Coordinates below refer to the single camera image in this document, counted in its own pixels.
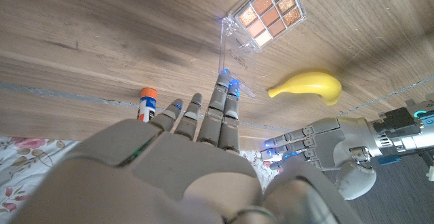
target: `toy banana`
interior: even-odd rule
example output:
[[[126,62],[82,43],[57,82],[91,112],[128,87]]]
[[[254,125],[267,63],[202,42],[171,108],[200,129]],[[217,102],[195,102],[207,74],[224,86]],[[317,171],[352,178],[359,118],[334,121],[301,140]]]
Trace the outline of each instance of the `toy banana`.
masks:
[[[326,105],[334,105],[338,102],[342,86],[340,82],[322,72],[307,72],[291,77],[282,86],[269,90],[269,96],[273,98],[281,92],[314,93],[322,97]]]

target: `gray carpet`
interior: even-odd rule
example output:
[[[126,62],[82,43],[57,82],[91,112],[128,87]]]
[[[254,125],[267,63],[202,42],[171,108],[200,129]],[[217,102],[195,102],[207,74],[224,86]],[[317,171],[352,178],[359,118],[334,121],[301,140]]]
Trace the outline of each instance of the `gray carpet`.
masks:
[[[434,223],[434,182],[425,174],[428,167],[417,155],[401,162],[373,167],[377,180],[365,195],[349,204],[364,223]],[[334,182],[336,171],[325,172]]]

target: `silver robotic hand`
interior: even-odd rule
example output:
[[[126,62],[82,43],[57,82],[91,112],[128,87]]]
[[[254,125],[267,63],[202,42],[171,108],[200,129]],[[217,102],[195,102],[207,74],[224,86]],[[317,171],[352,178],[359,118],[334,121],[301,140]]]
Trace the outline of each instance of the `silver robotic hand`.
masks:
[[[289,157],[299,155],[320,170],[339,170],[335,186],[345,199],[352,200],[374,185],[376,172],[370,160],[382,155],[380,149],[417,152],[434,146],[433,106],[434,94],[429,94],[424,102],[409,100],[407,107],[381,113],[381,119],[372,122],[364,118],[321,119],[265,141],[262,159],[276,161],[270,167],[278,169]]]
[[[202,96],[175,100],[150,122],[119,122],[54,167],[12,223],[360,223],[310,164],[285,166],[262,193],[238,156],[238,82],[222,72],[197,142]]]

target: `wooden table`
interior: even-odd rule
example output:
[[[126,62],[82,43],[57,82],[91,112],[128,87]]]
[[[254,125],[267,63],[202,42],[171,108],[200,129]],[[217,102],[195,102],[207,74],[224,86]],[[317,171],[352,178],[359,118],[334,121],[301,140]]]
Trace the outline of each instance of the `wooden table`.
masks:
[[[88,98],[135,105],[143,87],[159,92],[159,108],[196,92],[206,107],[220,19],[238,1],[0,0],[0,134],[83,140],[137,113]],[[434,0],[301,2],[307,19],[259,54],[256,98],[241,95],[242,149],[323,117],[376,119],[434,91]],[[341,81],[337,105],[268,97],[310,70]]]

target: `clear plastic case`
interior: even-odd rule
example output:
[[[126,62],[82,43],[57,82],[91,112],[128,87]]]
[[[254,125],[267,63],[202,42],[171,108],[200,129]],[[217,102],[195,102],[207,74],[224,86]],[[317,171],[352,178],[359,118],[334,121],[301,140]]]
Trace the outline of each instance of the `clear plastic case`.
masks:
[[[306,18],[300,0],[242,0],[222,20],[219,71],[228,69],[254,97],[255,56]]]

